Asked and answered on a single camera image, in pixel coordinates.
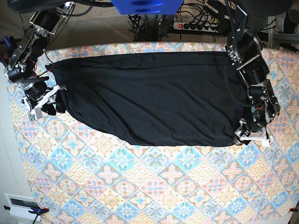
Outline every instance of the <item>black cloth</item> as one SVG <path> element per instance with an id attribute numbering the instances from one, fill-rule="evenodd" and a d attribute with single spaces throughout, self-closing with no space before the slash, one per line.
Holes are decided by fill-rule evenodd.
<path id="1" fill-rule="evenodd" d="M 225 52 L 77 58 L 52 72 L 66 110 L 89 127 L 132 145 L 233 145 L 247 88 Z"/>

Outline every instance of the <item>patterned tablecloth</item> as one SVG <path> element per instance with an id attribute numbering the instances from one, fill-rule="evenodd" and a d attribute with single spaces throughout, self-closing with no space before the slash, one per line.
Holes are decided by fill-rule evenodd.
<path id="1" fill-rule="evenodd" d="M 224 51 L 202 43 L 108 44 L 48 53 L 67 58 L 172 51 Z M 43 223 L 239 224 L 288 214 L 299 200 L 299 56 L 264 49 L 281 114 L 270 148 L 132 146 L 68 113 L 30 123 L 22 91 L 8 84 L 20 156 Z M 39 58 L 37 73 L 49 61 Z M 48 72 L 49 85 L 55 80 Z"/>

